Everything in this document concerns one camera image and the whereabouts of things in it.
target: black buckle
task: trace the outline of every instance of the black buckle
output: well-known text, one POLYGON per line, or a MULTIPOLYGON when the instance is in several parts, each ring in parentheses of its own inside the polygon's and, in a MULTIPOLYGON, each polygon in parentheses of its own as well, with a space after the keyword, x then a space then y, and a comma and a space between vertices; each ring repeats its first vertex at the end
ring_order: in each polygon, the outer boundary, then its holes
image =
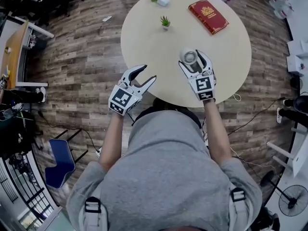
POLYGON ((86 199, 85 202, 85 212, 88 213, 101 213, 101 202, 95 197, 90 197, 86 199))
POLYGON ((243 191, 243 189, 236 187, 231 191, 231 198, 233 200, 233 202, 238 202, 238 201, 242 201, 246 199, 246 195, 245 192, 243 191))

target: book cover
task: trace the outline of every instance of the book cover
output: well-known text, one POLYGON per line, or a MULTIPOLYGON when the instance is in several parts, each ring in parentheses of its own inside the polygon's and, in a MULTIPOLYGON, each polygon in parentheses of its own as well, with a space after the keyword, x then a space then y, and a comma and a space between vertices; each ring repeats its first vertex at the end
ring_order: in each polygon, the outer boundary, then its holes
POLYGON ((188 9, 202 22, 203 25, 215 34, 225 28, 229 22, 207 0, 200 0, 189 5, 188 9))

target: shoulder strap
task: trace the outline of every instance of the shoulder strap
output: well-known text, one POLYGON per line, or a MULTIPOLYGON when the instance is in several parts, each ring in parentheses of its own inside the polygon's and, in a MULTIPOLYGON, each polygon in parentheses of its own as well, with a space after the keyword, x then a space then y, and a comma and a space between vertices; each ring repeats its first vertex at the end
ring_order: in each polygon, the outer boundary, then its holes
POLYGON ((107 211, 101 203, 101 182, 84 207, 79 212, 79 228, 81 231, 108 231, 107 211))
POLYGON ((247 230, 252 224, 253 220, 253 206, 249 199, 246 198, 243 189, 230 185, 229 198, 229 231, 234 231, 234 226, 238 231, 247 230))

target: blue chair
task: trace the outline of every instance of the blue chair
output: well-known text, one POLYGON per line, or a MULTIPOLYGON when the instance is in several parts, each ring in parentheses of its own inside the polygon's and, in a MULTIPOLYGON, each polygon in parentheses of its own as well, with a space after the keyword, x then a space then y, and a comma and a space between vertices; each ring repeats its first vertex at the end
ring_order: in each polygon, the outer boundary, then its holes
POLYGON ((50 139, 49 143, 56 161, 55 167, 47 167, 45 169, 46 184, 54 187, 61 188, 67 179, 73 174, 76 169, 75 163, 77 163, 87 152, 85 151, 79 158, 74 160, 72 150, 69 147, 68 142, 81 132, 79 129, 68 140, 58 139, 67 132, 59 134, 56 138, 50 139))

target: round table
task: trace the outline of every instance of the round table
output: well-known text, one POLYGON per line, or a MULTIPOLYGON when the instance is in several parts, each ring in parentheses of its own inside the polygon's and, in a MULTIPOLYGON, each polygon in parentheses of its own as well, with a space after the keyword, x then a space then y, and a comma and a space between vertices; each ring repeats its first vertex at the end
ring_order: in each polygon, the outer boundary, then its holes
POLYGON ((203 107, 178 65, 183 48, 201 50, 212 61, 217 78, 216 103, 232 96, 244 83, 251 64, 248 33, 237 14, 221 0, 208 0, 229 22, 214 35, 188 10, 199 0, 170 0, 162 7, 140 0, 129 11, 121 32, 121 49, 128 68, 146 64, 136 80, 142 84, 151 76, 154 96, 179 106, 203 107), (165 31, 160 23, 167 16, 171 25, 165 31))

